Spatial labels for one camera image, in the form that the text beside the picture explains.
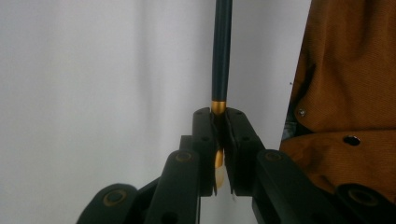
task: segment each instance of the brown fabric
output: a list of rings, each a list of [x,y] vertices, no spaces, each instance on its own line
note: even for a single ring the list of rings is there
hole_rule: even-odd
[[[313,133],[280,149],[314,183],[360,183],[394,202],[396,1],[313,0],[290,103]]]

